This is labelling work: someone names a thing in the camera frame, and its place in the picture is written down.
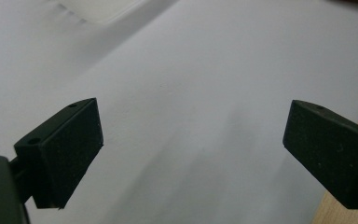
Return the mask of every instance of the wooden board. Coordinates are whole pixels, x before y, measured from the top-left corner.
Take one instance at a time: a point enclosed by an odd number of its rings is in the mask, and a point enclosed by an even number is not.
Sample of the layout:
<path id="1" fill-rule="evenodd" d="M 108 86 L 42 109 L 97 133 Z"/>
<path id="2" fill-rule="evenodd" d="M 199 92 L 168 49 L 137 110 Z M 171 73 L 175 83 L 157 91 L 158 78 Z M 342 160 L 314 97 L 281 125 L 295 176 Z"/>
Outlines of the wooden board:
<path id="1" fill-rule="evenodd" d="M 312 224 L 358 224 L 358 210 L 342 206 L 328 191 L 316 211 Z"/>

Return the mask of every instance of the black rubber pad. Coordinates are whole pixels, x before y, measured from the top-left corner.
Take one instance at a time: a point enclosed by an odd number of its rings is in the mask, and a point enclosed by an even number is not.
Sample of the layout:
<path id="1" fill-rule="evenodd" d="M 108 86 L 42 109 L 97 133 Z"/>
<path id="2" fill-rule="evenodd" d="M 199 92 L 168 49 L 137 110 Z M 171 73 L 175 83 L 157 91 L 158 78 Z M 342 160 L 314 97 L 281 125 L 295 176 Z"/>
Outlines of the black rubber pad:
<path id="1" fill-rule="evenodd" d="M 345 207 L 358 209 L 358 124 L 293 101 L 283 144 Z"/>
<path id="2" fill-rule="evenodd" d="M 103 146 L 96 99 L 68 105 L 14 146 L 38 208 L 64 208 Z"/>

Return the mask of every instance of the gray background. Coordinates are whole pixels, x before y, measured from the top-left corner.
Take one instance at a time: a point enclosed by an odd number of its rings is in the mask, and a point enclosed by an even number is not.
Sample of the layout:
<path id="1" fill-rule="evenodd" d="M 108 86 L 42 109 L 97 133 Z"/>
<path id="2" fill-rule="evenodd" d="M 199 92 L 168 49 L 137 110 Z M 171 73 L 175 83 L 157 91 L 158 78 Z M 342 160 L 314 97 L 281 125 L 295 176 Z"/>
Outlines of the gray background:
<path id="1" fill-rule="evenodd" d="M 324 188 L 282 146 L 291 100 L 358 120 L 358 9 L 322 0 L 153 0 L 91 24 L 0 0 L 0 155 L 97 97 L 104 144 L 43 223 L 310 223 Z"/>

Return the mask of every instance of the white surface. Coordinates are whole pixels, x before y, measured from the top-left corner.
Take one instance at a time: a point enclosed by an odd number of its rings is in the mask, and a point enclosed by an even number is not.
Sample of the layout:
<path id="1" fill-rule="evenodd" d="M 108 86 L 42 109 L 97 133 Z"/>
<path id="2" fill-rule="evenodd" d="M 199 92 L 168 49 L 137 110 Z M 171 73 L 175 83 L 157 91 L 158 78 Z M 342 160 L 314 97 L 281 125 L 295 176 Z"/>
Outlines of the white surface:
<path id="1" fill-rule="evenodd" d="M 107 25 L 0 0 L 0 155 L 97 97 L 104 143 L 43 223 L 310 223 L 324 189 L 282 146 L 292 99 L 358 120 L 358 10 L 156 0 Z"/>
<path id="2" fill-rule="evenodd" d="M 108 22 L 145 0 L 58 0 L 79 18 L 92 22 Z"/>

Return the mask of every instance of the screw hole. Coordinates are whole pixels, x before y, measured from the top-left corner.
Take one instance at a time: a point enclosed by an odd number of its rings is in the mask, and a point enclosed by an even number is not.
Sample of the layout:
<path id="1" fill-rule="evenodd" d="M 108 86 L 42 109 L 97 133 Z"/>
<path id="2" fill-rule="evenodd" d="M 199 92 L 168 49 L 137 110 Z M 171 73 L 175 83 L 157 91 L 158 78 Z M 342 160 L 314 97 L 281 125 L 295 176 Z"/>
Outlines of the screw hole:
<path id="1" fill-rule="evenodd" d="M 28 141 L 29 145 L 34 145 L 36 143 L 40 142 L 40 138 L 33 138 L 31 140 Z"/>

